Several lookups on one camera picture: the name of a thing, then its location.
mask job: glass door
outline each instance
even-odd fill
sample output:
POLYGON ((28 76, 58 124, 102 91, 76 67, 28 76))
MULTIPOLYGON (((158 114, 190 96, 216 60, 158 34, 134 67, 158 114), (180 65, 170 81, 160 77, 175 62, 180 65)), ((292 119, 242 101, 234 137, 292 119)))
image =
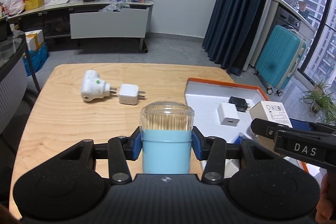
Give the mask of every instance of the glass door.
POLYGON ((302 1, 307 2, 307 21, 316 31, 298 71, 311 83, 321 79, 336 88, 336 0, 302 1))

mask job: tv cabinet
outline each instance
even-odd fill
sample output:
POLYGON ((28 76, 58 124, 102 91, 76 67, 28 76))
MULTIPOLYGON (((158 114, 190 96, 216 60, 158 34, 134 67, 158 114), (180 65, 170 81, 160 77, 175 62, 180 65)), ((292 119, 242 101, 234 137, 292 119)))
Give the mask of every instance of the tv cabinet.
POLYGON ((150 28, 154 2, 128 2, 130 9, 98 12, 110 3, 108 0, 87 3, 75 0, 60 5, 44 5, 9 17, 9 22, 20 20, 23 31, 42 29, 45 39, 77 39, 78 45, 81 38, 135 37, 139 38, 139 51, 148 52, 144 38, 150 28))

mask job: blue curtain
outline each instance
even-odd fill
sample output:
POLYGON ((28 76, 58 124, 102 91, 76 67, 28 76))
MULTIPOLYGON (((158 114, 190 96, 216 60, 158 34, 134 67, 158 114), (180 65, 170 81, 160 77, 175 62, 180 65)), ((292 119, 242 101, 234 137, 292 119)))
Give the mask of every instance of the blue curtain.
POLYGON ((220 64, 226 70, 236 69, 232 65, 251 33, 251 28, 255 28, 255 20, 259 20, 256 19, 259 6, 264 6, 264 2, 265 0, 216 0, 202 45, 208 52, 210 61, 220 64))

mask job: wooden table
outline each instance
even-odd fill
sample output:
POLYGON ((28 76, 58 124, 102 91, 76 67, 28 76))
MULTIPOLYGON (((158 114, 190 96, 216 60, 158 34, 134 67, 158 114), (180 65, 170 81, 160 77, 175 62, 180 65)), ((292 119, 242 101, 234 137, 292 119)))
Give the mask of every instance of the wooden table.
MULTIPOLYGON (((184 89, 190 77, 233 82, 220 68, 165 64, 68 64, 57 66, 44 85, 29 116, 17 151, 10 190, 10 211, 21 215, 12 197, 17 179, 83 139, 105 143, 110 138, 130 136, 139 125, 142 107, 156 101, 185 103, 184 89), (146 91, 146 100, 135 106, 119 104, 118 97, 83 102, 81 83, 86 70, 96 70, 111 86, 136 84, 146 91)), ((132 177, 142 172, 142 155, 129 161, 132 177)), ((107 160, 98 160, 96 171, 108 178, 107 160)), ((202 174, 192 152, 191 173, 202 174)))

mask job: glass table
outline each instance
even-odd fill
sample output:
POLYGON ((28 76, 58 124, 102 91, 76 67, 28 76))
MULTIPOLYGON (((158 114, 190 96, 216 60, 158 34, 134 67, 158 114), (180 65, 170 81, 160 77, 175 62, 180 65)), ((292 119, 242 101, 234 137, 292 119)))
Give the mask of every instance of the glass table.
POLYGON ((30 56, 28 55, 26 36, 22 31, 14 31, 12 36, 7 37, 7 40, 0 42, 0 82, 14 68, 24 52, 27 56, 27 62, 36 90, 39 93, 40 86, 36 79, 30 56))

